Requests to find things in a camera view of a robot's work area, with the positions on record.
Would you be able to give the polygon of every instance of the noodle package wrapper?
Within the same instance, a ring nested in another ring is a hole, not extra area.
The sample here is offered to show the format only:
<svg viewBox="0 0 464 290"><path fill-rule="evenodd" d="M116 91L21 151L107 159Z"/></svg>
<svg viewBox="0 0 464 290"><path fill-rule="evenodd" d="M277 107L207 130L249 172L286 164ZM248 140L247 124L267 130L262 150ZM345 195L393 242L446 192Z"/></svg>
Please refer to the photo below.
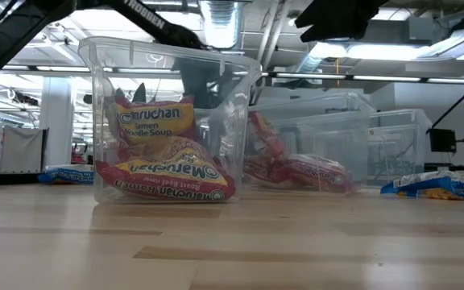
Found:
<svg viewBox="0 0 464 290"><path fill-rule="evenodd" d="M196 138L193 98L181 101L130 102L115 95L119 137L128 146L147 143L159 137Z"/></svg>
<svg viewBox="0 0 464 290"><path fill-rule="evenodd" d="M464 201L464 175L457 172L426 172L403 176L384 185L382 194Z"/></svg>
<svg viewBox="0 0 464 290"><path fill-rule="evenodd" d="M47 184L92 184L94 170L93 165L88 164L47 166L46 172L37 178L40 183Z"/></svg>
<svg viewBox="0 0 464 290"><path fill-rule="evenodd" d="M123 193L166 201L226 201L234 180L199 143L182 137L154 139L130 148L114 166L96 162L97 173Z"/></svg>
<svg viewBox="0 0 464 290"><path fill-rule="evenodd" d="M248 134L255 150L260 155L274 160L284 156L284 145L277 131L256 111L248 112Z"/></svg>
<svg viewBox="0 0 464 290"><path fill-rule="evenodd" d="M284 161L292 178L320 191L346 192L352 189L350 174L340 163L317 155L292 155Z"/></svg>
<svg viewBox="0 0 464 290"><path fill-rule="evenodd" d="M289 170L281 162L269 164L259 157L246 157L243 173L247 182L270 189L290 189L295 186Z"/></svg>

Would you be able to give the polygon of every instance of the black monitor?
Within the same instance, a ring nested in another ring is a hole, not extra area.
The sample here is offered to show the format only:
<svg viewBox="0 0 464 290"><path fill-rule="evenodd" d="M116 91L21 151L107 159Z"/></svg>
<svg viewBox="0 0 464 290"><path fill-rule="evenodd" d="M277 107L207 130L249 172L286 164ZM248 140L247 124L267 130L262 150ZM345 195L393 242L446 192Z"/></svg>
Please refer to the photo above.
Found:
<svg viewBox="0 0 464 290"><path fill-rule="evenodd" d="M431 129L429 137L432 152L456 153L456 133L453 130Z"/></svg>

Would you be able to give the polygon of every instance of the wood grain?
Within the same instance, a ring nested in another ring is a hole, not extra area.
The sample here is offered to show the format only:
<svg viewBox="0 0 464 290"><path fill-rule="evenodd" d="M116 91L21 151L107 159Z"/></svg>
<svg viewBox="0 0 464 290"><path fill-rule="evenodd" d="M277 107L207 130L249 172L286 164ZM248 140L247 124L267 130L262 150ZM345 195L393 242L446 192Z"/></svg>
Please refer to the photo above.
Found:
<svg viewBox="0 0 464 290"><path fill-rule="evenodd" d="M0 289L464 289L464 202L240 197L111 206L87 186L0 187Z"/></svg>

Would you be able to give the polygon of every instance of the metal pole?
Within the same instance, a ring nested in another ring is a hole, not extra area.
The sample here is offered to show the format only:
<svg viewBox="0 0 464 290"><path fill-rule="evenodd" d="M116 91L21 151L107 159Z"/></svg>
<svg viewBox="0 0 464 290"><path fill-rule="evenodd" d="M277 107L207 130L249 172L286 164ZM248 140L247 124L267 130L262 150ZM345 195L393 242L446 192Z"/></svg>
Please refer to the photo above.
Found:
<svg viewBox="0 0 464 290"><path fill-rule="evenodd" d="M288 16L289 4L292 3L292 0L283 0L283 1L284 1L284 5L282 6L282 11L280 12L280 15L279 15L279 22L277 23L275 31L273 32L273 36L271 37L270 47L267 49L266 58L264 58L264 62L263 62L264 69L267 69L267 66L270 64L271 57L273 56L273 52L275 51L275 46L277 45L277 42L279 41L280 32L282 31L282 27L284 26L284 21L286 19L286 16Z"/></svg>
<svg viewBox="0 0 464 290"><path fill-rule="evenodd" d="M259 52L257 53L257 61L263 61L264 49L266 49L267 41L270 38L271 29L273 28L273 23L275 22L275 16L277 14L277 7L279 6L280 2L273 1L270 6L270 10L268 11L270 14L270 18L267 21L267 25L264 28L263 38L261 39L261 45L259 47Z"/></svg>

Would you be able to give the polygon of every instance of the red ramen package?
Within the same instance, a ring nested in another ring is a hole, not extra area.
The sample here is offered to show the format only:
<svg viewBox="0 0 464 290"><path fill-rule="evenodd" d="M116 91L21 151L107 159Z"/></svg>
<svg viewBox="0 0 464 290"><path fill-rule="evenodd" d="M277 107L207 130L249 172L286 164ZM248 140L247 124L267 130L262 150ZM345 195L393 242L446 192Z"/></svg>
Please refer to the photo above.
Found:
<svg viewBox="0 0 464 290"><path fill-rule="evenodd" d="M116 93L119 136L128 146L159 137L196 138L193 98L181 101L130 102Z"/></svg>
<svg viewBox="0 0 464 290"><path fill-rule="evenodd" d="M276 130L256 111L248 112L248 138L257 153L278 160L284 156L284 145Z"/></svg>
<svg viewBox="0 0 464 290"><path fill-rule="evenodd" d="M245 157L243 173L246 182L272 189L290 189L295 186L291 174L280 161L268 163L258 157Z"/></svg>
<svg viewBox="0 0 464 290"><path fill-rule="evenodd" d="M191 139L153 139L130 149L126 162L96 162L101 178L125 194L166 201L225 201L235 194L232 177Z"/></svg>
<svg viewBox="0 0 464 290"><path fill-rule="evenodd" d="M284 161L291 177L320 191L347 192L350 174L340 163L316 155L291 155Z"/></svg>

